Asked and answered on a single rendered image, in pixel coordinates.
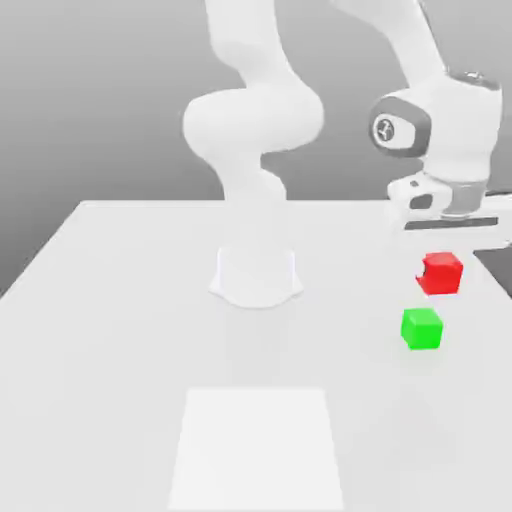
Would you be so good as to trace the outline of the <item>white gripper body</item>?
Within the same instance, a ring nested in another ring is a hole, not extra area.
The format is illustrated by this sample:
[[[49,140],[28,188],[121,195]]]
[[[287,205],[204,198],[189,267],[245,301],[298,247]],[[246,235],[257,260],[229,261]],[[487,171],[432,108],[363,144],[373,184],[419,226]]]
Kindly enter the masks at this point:
[[[466,217],[394,221],[394,241],[413,251],[478,251],[512,245],[512,191],[488,193]]]

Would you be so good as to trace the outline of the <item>small red cube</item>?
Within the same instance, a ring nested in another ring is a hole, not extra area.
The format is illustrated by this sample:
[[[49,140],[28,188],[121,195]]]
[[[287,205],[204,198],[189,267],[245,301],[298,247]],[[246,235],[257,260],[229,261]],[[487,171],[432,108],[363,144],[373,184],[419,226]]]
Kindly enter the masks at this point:
[[[427,295],[451,295],[459,291],[463,264],[452,252],[427,253],[423,273],[416,281]]]

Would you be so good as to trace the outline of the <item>small green cube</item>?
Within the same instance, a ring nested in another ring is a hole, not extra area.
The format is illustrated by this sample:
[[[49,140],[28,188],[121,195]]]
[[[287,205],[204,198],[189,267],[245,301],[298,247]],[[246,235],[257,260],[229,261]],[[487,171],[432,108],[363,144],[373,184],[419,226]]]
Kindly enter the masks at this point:
[[[440,347],[443,322],[432,308],[405,309],[400,334],[411,350],[433,350]]]

